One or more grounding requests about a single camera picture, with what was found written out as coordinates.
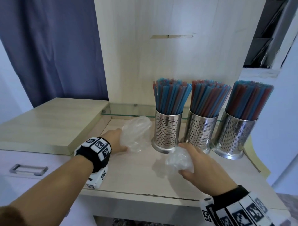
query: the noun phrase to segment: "stainless steel container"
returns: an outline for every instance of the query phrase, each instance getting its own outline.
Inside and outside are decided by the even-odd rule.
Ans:
[[[178,146],[182,113],[178,115],[155,112],[154,137],[151,141],[155,150],[168,154]]]
[[[217,117],[206,118],[198,116],[189,110],[184,138],[181,142],[191,143],[204,153],[210,152],[209,142],[212,137]]]
[[[242,158],[243,146],[256,121],[238,119],[224,111],[216,135],[211,140],[211,149],[227,159]]]

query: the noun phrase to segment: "glass panel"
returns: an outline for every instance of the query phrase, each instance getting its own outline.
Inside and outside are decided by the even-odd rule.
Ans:
[[[189,107],[185,107],[182,113],[182,119],[187,119]],[[220,121],[224,109],[219,112],[217,121]],[[102,111],[102,115],[116,115],[116,116],[142,116],[145,115],[149,118],[155,118],[155,106],[152,105],[140,105],[133,104],[120,104],[109,103],[109,105]]]

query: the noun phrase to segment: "metal handle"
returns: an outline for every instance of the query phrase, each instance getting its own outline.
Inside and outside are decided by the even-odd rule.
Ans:
[[[40,170],[40,172],[33,172],[28,171],[26,169],[32,169],[32,170]],[[21,165],[21,164],[15,164],[9,172],[12,174],[33,174],[34,176],[42,176],[45,172],[47,172],[49,168],[46,167],[40,167],[40,166],[30,166],[30,165]]]

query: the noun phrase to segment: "blue curtain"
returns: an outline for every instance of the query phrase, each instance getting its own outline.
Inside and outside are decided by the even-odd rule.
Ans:
[[[0,0],[0,39],[33,107],[108,100],[93,0]]]

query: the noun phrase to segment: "plastic bag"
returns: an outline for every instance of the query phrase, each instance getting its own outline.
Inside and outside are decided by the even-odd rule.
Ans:
[[[169,166],[172,171],[178,172],[179,170],[188,170],[194,172],[193,162],[186,149],[177,147],[174,152],[169,153],[166,158],[166,165]]]
[[[128,147],[128,151],[139,152],[150,144],[150,127],[152,122],[146,116],[127,121],[120,135],[120,145]]]

